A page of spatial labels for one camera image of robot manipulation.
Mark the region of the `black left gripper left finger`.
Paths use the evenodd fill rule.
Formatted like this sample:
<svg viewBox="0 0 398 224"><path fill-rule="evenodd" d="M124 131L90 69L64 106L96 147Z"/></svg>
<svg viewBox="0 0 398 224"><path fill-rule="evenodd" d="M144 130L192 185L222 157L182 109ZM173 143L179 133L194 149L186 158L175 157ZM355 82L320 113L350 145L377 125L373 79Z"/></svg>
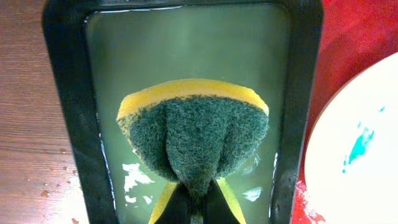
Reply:
<svg viewBox="0 0 398 224"><path fill-rule="evenodd" d="M183 184L177 184L155 224L190 224L193 198Z"/></svg>

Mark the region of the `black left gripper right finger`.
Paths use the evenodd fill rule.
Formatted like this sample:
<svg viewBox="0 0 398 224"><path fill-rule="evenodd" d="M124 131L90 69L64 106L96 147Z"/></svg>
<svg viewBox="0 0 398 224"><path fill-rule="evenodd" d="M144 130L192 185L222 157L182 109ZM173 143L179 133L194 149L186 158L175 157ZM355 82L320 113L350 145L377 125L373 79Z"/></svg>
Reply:
<svg viewBox="0 0 398 224"><path fill-rule="evenodd" d="M215 180L210 182L209 189L203 198L204 224L239 224Z"/></svg>

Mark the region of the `yellow green sponge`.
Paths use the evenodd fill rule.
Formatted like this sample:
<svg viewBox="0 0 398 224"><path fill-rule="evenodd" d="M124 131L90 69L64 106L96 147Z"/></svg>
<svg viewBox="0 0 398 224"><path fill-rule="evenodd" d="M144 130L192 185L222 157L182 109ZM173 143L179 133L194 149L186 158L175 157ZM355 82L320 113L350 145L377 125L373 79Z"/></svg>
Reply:
<svg viewBox="0 0 398 224"><path fill-rule="evenodd" d="M205 223L211 190L231 213L218 222L244 223L226 177L254 154L269 128L269 107L254 90L204 78L172 80L125 96L116 121L133 153L167 181L151 223L164 214L178 185L193 200L191 223Z"/></svg>

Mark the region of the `white plate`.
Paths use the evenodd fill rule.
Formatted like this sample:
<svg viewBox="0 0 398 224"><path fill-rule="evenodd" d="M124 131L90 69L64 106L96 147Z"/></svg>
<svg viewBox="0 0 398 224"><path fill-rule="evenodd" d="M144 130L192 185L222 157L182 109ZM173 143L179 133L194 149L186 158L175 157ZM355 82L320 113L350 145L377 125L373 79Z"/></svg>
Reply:
<svg viewBox="0 0 398 224"><path fill-rule="evenodd" d="M333 96L308 141L305 182L327 223L397 222L397 55Z"/></svg>

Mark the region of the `dark green water tray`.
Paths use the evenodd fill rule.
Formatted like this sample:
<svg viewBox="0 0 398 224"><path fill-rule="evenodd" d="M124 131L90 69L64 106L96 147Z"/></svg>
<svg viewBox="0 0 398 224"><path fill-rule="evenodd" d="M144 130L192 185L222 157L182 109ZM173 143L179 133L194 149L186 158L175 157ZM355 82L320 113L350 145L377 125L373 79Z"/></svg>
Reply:
<svg viewBox="0 0 398 224"><path fill-rule="evenodd" d="M167 181L133 153L125 96L204 78L269 107L260 146L226 182L244 223L290 223L323 20L321 1L48 1L53 74L90 223L151 223Z"/></svg>

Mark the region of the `red plastic tray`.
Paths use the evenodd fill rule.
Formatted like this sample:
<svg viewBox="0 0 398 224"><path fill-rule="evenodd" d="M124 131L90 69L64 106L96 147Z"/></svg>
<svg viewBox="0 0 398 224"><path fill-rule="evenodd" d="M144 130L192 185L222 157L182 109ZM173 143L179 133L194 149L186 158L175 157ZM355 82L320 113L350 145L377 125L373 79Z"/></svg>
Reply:
<svg viewBox="0 0 398 224"><path fill-rule="evenodd" d="M397 55L397 1L325 1L323 32L313 85L293 223L327 223L310 204L305 155L312 130L333 96L355 76Z"/></svg>

